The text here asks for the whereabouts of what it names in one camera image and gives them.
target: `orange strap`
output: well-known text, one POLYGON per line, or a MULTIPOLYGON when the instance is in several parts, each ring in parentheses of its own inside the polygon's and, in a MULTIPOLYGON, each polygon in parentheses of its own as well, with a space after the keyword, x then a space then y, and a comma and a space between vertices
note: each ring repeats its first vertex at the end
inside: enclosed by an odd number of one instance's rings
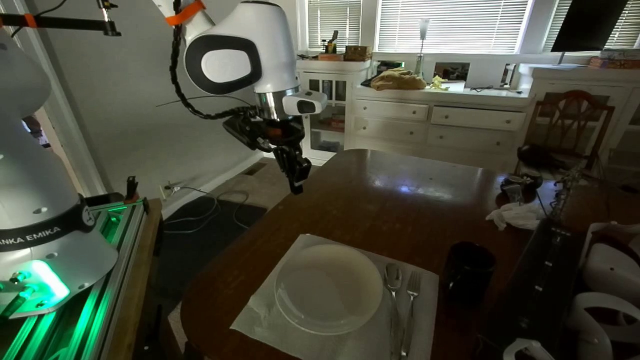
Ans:
POLYGON ((187 5, 180 13, 174 16, 169 16, 164 18, 167 23, 171 26, 176 26, 182 24, 183 22, 189 20, 192 16, 194 16, 200 10, 204 10, 206 7, 202 3, 201 0, 196 0, 191 4, 187 5))
POLYGON ((27 26, 30 28, 37 28, 38 24, 36 24, 36 19, 33 18, 33 15, 30 13, 24 14, 24 18, 27 20, 27 26))

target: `dark wooden tabletop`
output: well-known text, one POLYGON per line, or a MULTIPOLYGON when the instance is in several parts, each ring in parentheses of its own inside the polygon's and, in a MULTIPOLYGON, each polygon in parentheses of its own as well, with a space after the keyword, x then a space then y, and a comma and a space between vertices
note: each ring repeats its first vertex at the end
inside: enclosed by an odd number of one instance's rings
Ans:
MULTIPOLYGON (((433 360, 468 359, 532 234, 514 227, 498 231, 485 220, 497 207, 503 178, 492 170, 377 151, 339 153, 307 180, 303 194, 288 195, 192 281, 181 309, 188 340, 214 360, 293 359, 229 327, 300 234, 438 275, 452 244, 474 241, 497 258, 484 303, 464 310, 447 304, 441 293, 431 353, 433 360)), ((540 192, 548 204, 553 186, 545 183, 540 192)))

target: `window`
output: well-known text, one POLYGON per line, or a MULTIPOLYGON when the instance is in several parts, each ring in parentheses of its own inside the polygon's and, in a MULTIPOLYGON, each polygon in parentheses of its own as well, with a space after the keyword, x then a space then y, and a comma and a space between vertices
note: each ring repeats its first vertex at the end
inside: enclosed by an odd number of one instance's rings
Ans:
MULTIPOLYGON (((556 12, 551 20, 547 39, 545 40, 542 51, 551 51, 558 32, 560 31, 560 26, 562 26, 564 17, 569 10, 571 1, 572 0, 558 0, 556 12)), ((616 27, 613 28, 611 32, 606 47, 632 48, 636 44, 638 36, 640 36, 640 0, 629 0, 624 11, 622 11, 622 15, 620 15, 620 19, 618 19, 616 23, 616 27)))
POLYGON ((378 51, 420 51, 420 19, 431 19, 423 52, 513 54, 529 0, 380 0, 378 51))
POLYGON ((340 51, 360 44, 360 0, 308 0, 309 49, 322 48, 322 39, 330 40, 338 31, 340 51))

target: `wall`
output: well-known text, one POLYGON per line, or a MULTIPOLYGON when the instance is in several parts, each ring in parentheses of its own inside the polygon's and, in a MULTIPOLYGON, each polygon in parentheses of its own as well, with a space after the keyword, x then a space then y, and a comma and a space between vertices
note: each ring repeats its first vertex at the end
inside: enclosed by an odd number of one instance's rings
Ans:
MULTIPOLYGON (((27 5, 36 13, 58 2, 27 5)), ((207 12, 221 21, 238 2, 208 0, 207 12)), ((122 37, 39 30, 107 188, 124 192, 127 176, 136 175, 141 195, 158 197, 158 185, 166 181, 216 177, 251 158, 253 152, 227 134, 220 120, 197 118, 179 103, 156 108, 177 98, 168 72, 172 29, 152 1, 118 5, 111 18, 122 37)), ((68 0, 55 16, 101 14, 95 1, 68 0)), ((206 95, 190 83, 182 64, 179 79, 187 96, 206 95)), ((253 102, 250 89, 233 95, 253 102)), ((242 105, 226 98, 193 104, 209 113, 242 105)))

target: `black mug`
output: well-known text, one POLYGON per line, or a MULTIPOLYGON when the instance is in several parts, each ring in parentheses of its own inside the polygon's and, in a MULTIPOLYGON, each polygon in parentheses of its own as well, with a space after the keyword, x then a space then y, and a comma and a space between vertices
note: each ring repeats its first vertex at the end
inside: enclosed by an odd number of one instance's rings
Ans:
POLYGON ((471 305, 481 303, 494 268, 495 256, 486 248, 468 241, 455 243, 449 249, 442 273, 446 299, 471 305))

